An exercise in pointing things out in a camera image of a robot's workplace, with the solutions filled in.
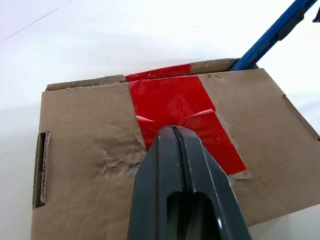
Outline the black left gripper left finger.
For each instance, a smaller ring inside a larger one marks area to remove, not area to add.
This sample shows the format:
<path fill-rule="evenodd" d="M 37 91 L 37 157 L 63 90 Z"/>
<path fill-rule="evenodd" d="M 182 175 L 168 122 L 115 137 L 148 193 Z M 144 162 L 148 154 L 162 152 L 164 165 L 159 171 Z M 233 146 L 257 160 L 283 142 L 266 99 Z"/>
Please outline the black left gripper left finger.
<path fill-rule="evenodd" d="M 184 130 L 163 127 L 142 160 L 134 180 L 127 240 L 186 240 Z"/>

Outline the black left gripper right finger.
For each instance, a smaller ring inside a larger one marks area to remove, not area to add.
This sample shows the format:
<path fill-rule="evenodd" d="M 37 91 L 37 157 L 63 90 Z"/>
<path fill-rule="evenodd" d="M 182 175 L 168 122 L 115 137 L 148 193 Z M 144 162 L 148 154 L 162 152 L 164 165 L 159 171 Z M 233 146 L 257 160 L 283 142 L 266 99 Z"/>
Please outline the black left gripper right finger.
<path fill-rule="evenodd" d="M 177 240 L 252 240 L 230 181 L 197 134 L 173 126 L 183 178 Z"/>

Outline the brown cardboard box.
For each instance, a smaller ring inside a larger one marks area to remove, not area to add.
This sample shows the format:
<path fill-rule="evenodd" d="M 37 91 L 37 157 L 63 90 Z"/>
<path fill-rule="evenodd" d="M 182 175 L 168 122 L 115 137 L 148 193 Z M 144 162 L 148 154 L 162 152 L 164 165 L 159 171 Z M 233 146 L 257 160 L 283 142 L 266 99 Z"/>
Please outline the brown cardboard box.
<path fill-rule="evenodd" d="M 228 175 L 246 226 L 320 205 L 320 135 L 262 68 L 187 63 L 246 170 Z M 128 240 L 146 149 L 126 75 L 49 84 L 41 97 L 31 240 Z"/>

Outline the red adhesive tape strip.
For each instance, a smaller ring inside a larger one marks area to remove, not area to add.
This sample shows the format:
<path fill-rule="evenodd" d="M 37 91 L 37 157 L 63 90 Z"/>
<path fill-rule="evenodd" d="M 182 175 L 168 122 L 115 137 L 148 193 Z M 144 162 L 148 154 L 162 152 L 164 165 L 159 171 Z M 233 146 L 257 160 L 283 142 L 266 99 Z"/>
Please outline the red adhesive tape strip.
<path fill-rule="evenodd" d="M 190 64 L 125 76 L 146 149 L 167 125 L 194 131 L 227 175 L 247 168 L 219 121 L 216 108 Z"/>

